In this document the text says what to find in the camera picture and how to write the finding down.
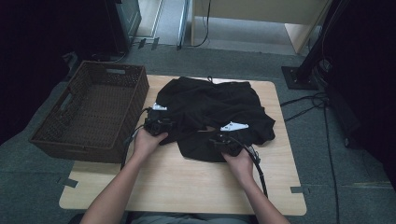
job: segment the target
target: black stand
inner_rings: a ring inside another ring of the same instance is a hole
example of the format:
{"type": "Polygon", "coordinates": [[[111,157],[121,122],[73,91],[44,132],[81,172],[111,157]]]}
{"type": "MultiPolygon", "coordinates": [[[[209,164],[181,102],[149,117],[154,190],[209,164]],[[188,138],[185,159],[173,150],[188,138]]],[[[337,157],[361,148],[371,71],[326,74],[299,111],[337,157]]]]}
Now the black stand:
{"type": "Polygon", "coordinates": [[[332,19],[337,21],[340,13],[333,15],[333,13],[337,12],[339,0],[334,0],[332,2],[331,8],[329,9],[328,16],[326,17],[326,21],[323,24],[322,31],[320,36],[315,42],[314,46],[312,47],[311,51],[309,51],[308,55],[306,56],[305,60],[301,64],[300,67],[287,67],[282,66],[282,73],[285,77],[286,83],[288,84],[288,88],[291,90],[317,90],[317,82],[311,76],[312,69],[318,64],[320,59],[323,59],[322,55],[322,43],[325,38],[325,31],[329,32],[333,24],[330,24],[332,19]]]}
{"type": "Polygon", "coordinates": [[[292,90],[317,90],[318,86],[316,81],[309,76],[307,79],[300,79],[298,67],[282,66],[282,73],[285,77],[288,88],[292,90]]]}
{"type": "Polygon", "coordinates": [[[282,66],[282,73],[290,90],[317,90],[318,85],[311,76],[312,69],[320,58],[323,35],[320,35],[314,47],[309,51],[300,67],[282,66]]]}

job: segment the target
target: fabric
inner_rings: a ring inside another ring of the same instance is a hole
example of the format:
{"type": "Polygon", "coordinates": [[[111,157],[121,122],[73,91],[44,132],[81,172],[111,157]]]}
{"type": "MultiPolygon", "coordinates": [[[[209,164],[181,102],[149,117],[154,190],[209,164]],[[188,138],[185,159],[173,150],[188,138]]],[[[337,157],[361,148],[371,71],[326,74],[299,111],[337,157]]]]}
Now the fabric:
{"type": "Polygon", "coordinates": [[[166,84],[156,103],[166,106],[160,117],[176,122],[161,145],[177,141],[184,157],[199,161],[224,161],[219,151],[207,145],[208,139],[231,121],[249,126],[233,132],[238,141],[250,146],[275,138],[275,121],[265,114],[260,98],[249,82],[224,82],[180,77],[166,84]],[[206,132],[207,127],[215,129],[206,132]]]}
{"type": "Polygon", "coordinates": [[[248,224],[249,216],[181,213],[136,213],[131,224],[248,224]]]}

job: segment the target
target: cord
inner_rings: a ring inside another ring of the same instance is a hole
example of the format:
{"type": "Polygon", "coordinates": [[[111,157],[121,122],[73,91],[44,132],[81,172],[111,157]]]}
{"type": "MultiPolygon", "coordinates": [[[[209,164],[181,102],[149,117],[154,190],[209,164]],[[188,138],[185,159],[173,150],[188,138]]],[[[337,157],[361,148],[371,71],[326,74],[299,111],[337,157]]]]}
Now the cord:
{"type": "Polygon", "coordinates": [[[207,40],[207,36],[209,35],[209,15],[210,15],[210,4],[212,3],[212,0],[209,0],[209,6],[207,7],[207,15],[206,15],[206,26],[205,26],[205,23],[204,23],[204,26],[205,26],[205,28],[206,28],[206,35],[205,35],[205,38],[204,38],[204,40],[202,41],[202,43],[201,44],[199,44],[199,45],[193,45],[192,47],[194,47],[194,48],[198,48],[198,47],[200,47],[201,45],[203,45],[205,42],[206,42],[206,40],[207,40]]]}
{"type": "Polygon", "coordinates": [[[335,178],[335,171],[334,171],[334,165],[332,163],[332,150],[330,147],[330,135],[329,135],[329,123],[327,121],[327,113],[326,113],[326,106],[323,108],[323,115],[324,115],[324,122],[326,125],[326,139],[327,139],[327,149],[329,151],[329,161],[330,161],[330,166],[332,168],[332,182],[334,184],[334,197],[335,197],[335,216],[337,220],[337,224],[340,223],[340,206],[338,203],[338,188],[337,188],[337,180],[335,178]]]}
{"type": "Polygon", "coordinates": [[[295,99],[295,100],[287,101],[285,103],[280,104],[280,106],[290,105],[290,104],[293,104],[293,103],[296,103],[296,102],[299,102],[299,101],[302,101],[302,100],[311,100],[313,106],[309,107],[306,110],[303,110],[303,111],[301,111],[301,112],[299,112],[299,113],[297,113],[297,114],[295,114],[293,116],[291,116],[288,119],[284,119],[285,122],[288,122],[288,121],[290,121],[292,119],[298,118],[298,117],[300,117],[301,115],[305,114],[306,112],[310,111],[313,108],[324,108],[324,106],[328,102],[328,98],[327,98],[326,93],[325,92],[318,92],[318,93],[316,93],[314,95],[304,96],[304,97],[301,97],[301,98],[298,98],[298,99],[295,99]]]}
{"type": "MultiPolygon", "coordinates": [[[[136,126],[137,122],[140,120],[140,117],[142,117],[142,114],[143,114],[145,111],[149,111],[149,110],[150,110],[150,107],[144,108],[144,109],[140,112],[139,117],[137,117],[136,122],[134,123],[134,127],[136,126]]],[[[141,127],[143,127],[143,124],[140,125],[139,127],[135,128],[135,129],[131,132],[130,136],[124,141],[125,147],[124,147],[123,154],[122,154],[121,170],[122,170],[122,168],[125,166],[126,156],[127,156],[127,154],[128,154],[128,148],[129,148],[129,145],[130,145],[130,144],[132,143],[132,141],[134,140],[134,134],[135,134],[136,131],[139,130],[141,127]]]]}
{"type": "MultiPolygon", "coordinates": [[[[93,55],[91,55],[93,58],[95,58],[96,56],[98,56],[99,54],[93,54],[93,55]]],[[[117,62],[119,62],[119,61],[121,61],[124,57],[125,57],[125,55],[126,55],[126,52],[124,52],[123,54],[122,54],[122,56],[120,57],[120,58],[118,58],[117,60],[115,60],[115,61],[101,61],[99,58],[98,59],[95,59],[97,62],[103,62],[103,63],[117,63],[117,62]]]]}
{"type": "Polygon", "coordinates": [[[317,65],[312,68],[312,75],[317,80],[317,83],[320,84],[322,87],[328,87],[329,83],[325,80],[325,74],[328,74],[329,71],[332,69],[332,65],[327,61],[323,60],[322,63],[320,61],[316,62],[317,65]]]}
{"type": "Polygon", "coordinates": [[[291,119],[295,119],[297,117],[299,117],[300,115],[308,112],[309,110],[313,109],[313,108],[322,108],[323,109],[323,116],[324,116],[324,121],[325,121],[325,127],[326,127],[326,141],[327,141],[327,149],[328,149],[328,153],[329,153],[329,161],[330,161],[330,166],[332,169],[332,182],[333,182],[333,187],[334,187],[334,198],[335,198],[335,215],[336,215],[336,223],[340,223],[340,206],[339,206],[339,202],[338,202],[338,188],[337,188],[337,180],[335,177],[335,171],[334,171],[334,165],[332,162],[332,148],[331,148],[331,144],[330,144],[330,134],[329,134],[329,123],[327,120],[327,104],[328,104],[328,98],[325,94],[325,92],[319,92],[316,93],[314,95],[311,96],[305,96],[305,97],[301,97],[295,100],[290,100],[287,101],[283,104],[281,104],[281,106],[283,105],[289,105],[289,104],[293,104],[295,102],[299,102],[301,100],[305,100],[305,99],[311,99],[312,104],[314,106],[312,106],[311,108],[308,108],[300,113],[298,113],[297,115],[292,116],[289,119],[285,119],[286,121],[289,121],[291,119]]]}
{"type": "Polygon", "coordinates": [[[253,147],[250,147],[251,149],[249,149],[247,146],[240,143],[238,140],[234,139],[233,137],[231,137],[231,136],[228,136],[228,137],[230,139],[232,139],[233,141],[235,141],[235,143],[237,143],[239,146],[241,146],[244,150],[247,151],[249,157],[251,158],[254,165],[256,166],[257,171],[259,172],[260,182],[262,182],[262,192],[264,193],[265,197],[268,198],[268,191],[267,191],[267,187],[265,185],[264,173],[262,172],[262,168],[260,167],[259,154],[257,153],[257,151],[254,150],[253,147]]]}

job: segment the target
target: left hand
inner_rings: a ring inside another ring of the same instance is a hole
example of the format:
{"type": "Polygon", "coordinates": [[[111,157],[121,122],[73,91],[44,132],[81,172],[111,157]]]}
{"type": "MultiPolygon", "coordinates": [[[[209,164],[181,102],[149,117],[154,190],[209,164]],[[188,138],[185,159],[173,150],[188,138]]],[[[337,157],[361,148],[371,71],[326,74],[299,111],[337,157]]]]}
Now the left hand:
{"type": "Polygon", "coordinates": [[[145,161],[149,155],[157,148],[160,142],[168,136],[168,133],[161,133],[157,136],[152,136],[145,129],[140,129],[134,140],[134,154],[133,158],[140,161],[145,161]]]}

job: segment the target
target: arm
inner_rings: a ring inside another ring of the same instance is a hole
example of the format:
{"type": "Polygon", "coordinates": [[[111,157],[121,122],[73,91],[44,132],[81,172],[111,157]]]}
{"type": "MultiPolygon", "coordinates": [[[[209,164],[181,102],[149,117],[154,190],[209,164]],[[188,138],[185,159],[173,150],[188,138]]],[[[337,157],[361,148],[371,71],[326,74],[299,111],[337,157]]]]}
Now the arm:
{"type": "Polygon", "coordinates": [[[141,166],[166,136],[162,133],[153,137],[144,129],[139,130],[133,155],[92,202],[81,223],[120,223],[141,166]]]}
{"type": "Polygon", "coordinates": [[[289,223],[288,220],[265,197],[253,178],[253,161],[243,149],[237,157],[223,154],[233,175],[245,191],[259,223],[289,223]]]}

